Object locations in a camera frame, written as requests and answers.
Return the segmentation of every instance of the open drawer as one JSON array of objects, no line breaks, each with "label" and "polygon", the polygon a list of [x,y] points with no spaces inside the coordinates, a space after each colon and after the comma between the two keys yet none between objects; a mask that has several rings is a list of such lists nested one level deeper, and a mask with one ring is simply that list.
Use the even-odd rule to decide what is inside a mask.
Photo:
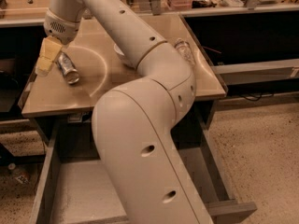
[{"label": "open drawer", "polygon": [[[255,203],[235,199],[196,104],[172,136],[215,223],[238,223],[256,210]],[[89,121],[56,120],[30,223],[130,223],[97,154]]]}]

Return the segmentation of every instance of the speckled floor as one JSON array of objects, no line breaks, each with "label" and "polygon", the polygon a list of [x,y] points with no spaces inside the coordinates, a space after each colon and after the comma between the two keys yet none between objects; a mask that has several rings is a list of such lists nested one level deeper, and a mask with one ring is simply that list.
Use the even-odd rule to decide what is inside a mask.
[{"label": "speckled floor", "polygon": [[[245,224],[296,224],[299,219],[299,92],[252,102],[220,101],[211,123],[224,170],[239,202],[254,201],[258,210]],[[41,154],[36,132],[0,134],[15,155]],[[0,168],[0,223],[27,223],[40,167],[27,166],[29,184],[18,183]]]}]

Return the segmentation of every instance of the white robotic arm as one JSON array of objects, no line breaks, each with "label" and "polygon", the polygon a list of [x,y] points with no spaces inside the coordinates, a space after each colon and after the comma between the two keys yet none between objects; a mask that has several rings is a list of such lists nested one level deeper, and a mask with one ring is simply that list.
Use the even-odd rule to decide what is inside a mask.
[{"label": "white robotic arm", "polygon": [[170,135],[194,101],[191,68],[120,0],[51,0],[46,33],[69,43],[85,8],[143,77],[103,95],[92,120],[95,144],[130,223],[212,223]]}]

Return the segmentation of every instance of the table top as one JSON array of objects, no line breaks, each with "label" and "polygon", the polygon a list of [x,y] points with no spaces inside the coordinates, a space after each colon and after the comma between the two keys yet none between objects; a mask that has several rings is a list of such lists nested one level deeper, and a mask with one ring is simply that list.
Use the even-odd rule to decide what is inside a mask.
[{"label": "table top", "polygon": [[[222,98],[226,92],[178,14],[144,15],[141,18],[174,44],[187,40],[196,66],[196,100]],[[63,115],[93,110],[98,99],[120,84],[140,78],[139,74],[119,60],[114,42],[95,19],[82,20],[76,39],[65,50],[80,74],[80,81],[68,85],[58,67],[46,77],[37,77],[22,110],[26,118]]]}]

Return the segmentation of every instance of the floor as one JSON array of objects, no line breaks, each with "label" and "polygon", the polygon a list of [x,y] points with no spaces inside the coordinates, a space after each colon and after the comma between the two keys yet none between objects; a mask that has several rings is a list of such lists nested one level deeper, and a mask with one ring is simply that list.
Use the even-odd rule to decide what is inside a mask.
[{"label": "floor", "polygon": [[[225,99],[217,105],[209,132],[225,173],[237,200],[254,201],[258,207],[243,223],[298,223],[298,130],[299,92],[258,101]],[[45,152],[35,131],[1,131],[1,143],[15,155]],[[21,168],[31,176],[28,184],[14,179],[7,167],[0,168],[0,223],[27,223],[30,218],[40,167]]]}]

